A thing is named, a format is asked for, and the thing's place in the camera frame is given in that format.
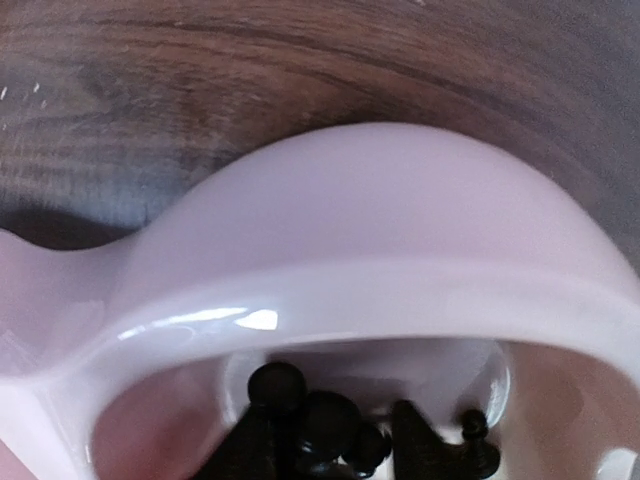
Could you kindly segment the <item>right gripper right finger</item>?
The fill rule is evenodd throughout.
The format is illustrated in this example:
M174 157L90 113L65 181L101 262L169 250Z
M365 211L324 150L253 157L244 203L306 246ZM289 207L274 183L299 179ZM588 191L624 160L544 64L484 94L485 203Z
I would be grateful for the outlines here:
M479 478L461 450L445 443L408 400L396 401L392 406L391 440L395 479Z

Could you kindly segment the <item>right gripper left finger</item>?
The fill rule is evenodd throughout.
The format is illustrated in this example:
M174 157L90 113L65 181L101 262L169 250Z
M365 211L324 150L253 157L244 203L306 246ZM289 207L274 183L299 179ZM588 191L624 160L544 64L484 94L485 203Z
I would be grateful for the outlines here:
M277 479L278 417L249 407L199 469L200 479Z

